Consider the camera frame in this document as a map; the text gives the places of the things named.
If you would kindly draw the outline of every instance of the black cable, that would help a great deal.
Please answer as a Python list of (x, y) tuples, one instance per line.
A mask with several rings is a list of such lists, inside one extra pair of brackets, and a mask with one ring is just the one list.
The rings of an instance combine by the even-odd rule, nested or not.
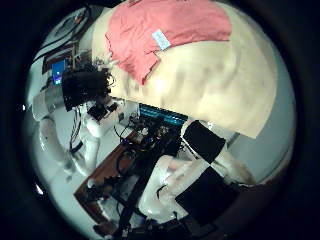
[(116, 170), (117, 170), (117, 172), (118, 172), (118, 174), (119, 174), (120, 176), (124, 176), (124, 175), (125, 175), (125, 173), (122, 172), (121, 169), (120, 169), (120, 163), (121, 163), (122, 158), (125, 156), (125, 153), (126, 153), (126, 151), (123, 151), (123, 152), (118, 156), (118, 158), (117, 158), (117, 160), (116, 160)]
[(71, 154), (73, 155), (73, 154), (75, 154), (76, 152), (78, 152), (78, 151), (82, 148), (82, 146), (83, 146), (83, 142), (80, 141), (76, 147), (74, 147), (74, 148), (72, 148), (72, 149), (70, 150)]
[(76, 112), (76, 110), (74, 110), (73, 126), (72, 126), (72, 130), (71, 130), (70, 141), (69, 141), (69, 150), (72, 149), (72, 136), (74, 134), (75, 127), (76, 127), (76, 119), (77, 119), (77, 112)]
[(80, 127), (81, 127), (81, 113), (80, 113), (79, 109), (77, 109), (77, 110), (75, 110), (75, 115), (73, 118), (73, 127), (72, 127), (71, 137), (70, 137), (70, 141), (69, 141), (70, 152), (72, 152), (72, 150), (73, 150), (72, 144), (76, 141), (76, 138), (79, 135), (79, 131), (80, 131)]
[(38, 61), (40, 58), (44, 57), (45, 55), (54, 52), (56, 49), (63, 47), (63, 46), (66, 45), (68, 42), (70, 42), (71, 40), (73, 40), (74, 38), (76, 38), (76, 37), (82, 32), (82, 30), (83, 30), (84, 27), (89, 23), (90, 18), (91, 18), (91, 8), (90, 8), (88, 5), (85, 5), (85, 8), (86, 8), (86, 13), (88, 12), (88, 17), (87, 17), (86, 22), (83, 24), (82, 28), (81, 28), (77, 33), (75, 33), (73, 36), (71, 36), (67, 41), (63, 42), (61, 45), (59, 45), (59, 46), (55, 47), (54, 49), (51, 49), (51, 50), (49, 50), (49, 51), (47, 51), (47, 52), (45, 52), (45, 53), (42, 53), (41, 55), (39, 55), (38, 57), (36, 57), (36, 58), (32, 61), (32, 63), (35, 63), (36, 61)]
[(118, 133), (118, 131), (117, 131), (117, 129), (116, 129), (116, 125), (113, 126), (113, 129), (114, 129), (115, 133), (117, 134), (117, 136), (118, 136), (119, 138), (121, 138), (120, 135), (119, 135), (119, 133)]
[(65, 37), (67, 37), (70, 33), (72, 33), (74, 30), (77, 29), (77, 27), (80, 25), (80, 23), (82, 23), (82, 21), (83, 21), (83, 18), (79, 22), (77, 22), (65, 35), (61, 36), (60, 38), (58, 38), (50, 43), (43, 45), (41, 48), (39, 48), (38, 52), (40, 52), (42, 49), (45, 49), (46, 47), (49, 47), (52, 44), (55, 44), (56, 42), (59, 42), (60, 40), (64, 39)]
[(120, 213), (120, 210), (119, 210), (119, 204), (120, 204), (120, 202), (117, 202), (116, 210), (117, 210), (117, 213), (118, 213), (118, 215), (120, 217), (121, 213)]

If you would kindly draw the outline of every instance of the screen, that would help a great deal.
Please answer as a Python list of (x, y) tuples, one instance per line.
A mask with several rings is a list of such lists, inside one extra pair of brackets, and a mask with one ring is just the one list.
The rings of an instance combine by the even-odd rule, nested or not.
[(53, 84), (57, 85), (61, 83), (62, 73), (65, 69), (65, 60), (52, 64), (52, 81)]

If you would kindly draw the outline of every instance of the beige table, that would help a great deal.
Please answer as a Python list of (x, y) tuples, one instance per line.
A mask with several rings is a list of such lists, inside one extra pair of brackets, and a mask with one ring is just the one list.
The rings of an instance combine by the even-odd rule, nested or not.
[[(144, 86), (115, 67), (112, 96), (182, 113), (255, 138), (269, 117), (276, 95), (274, 53), (270, 40), (249, 17), (228, 5), (220, 6), (232, 23), (229, 42), (195, 42), (157, 52), (161, 62)], [(95, 22), (93, 58), (107, 51), (105, 33), (113, 11), (105, 11)]]

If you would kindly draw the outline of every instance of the pink cloth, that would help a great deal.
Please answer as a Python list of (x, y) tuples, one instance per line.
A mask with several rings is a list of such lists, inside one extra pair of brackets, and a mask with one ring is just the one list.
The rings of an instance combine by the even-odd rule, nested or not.
[(160, 61), (152, 34), (160, 29), (171, 47), (206, 40), (227, 41), (227, 14), (209, 0), (136, 0), (120, 4), (109, 21), (107, 48), (119, 67), (140, 84)]

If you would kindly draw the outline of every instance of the white wall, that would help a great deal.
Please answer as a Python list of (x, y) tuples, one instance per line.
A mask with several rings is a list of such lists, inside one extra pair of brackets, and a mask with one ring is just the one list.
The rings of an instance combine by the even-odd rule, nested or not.
[(280, 164), (295, 134), (295, 98), (291, 79), (277, 49), (278, 88), (269, 120), (256, 139), (240, 135), (229, 148), (247, 165), (257, 182), (263, 181)]

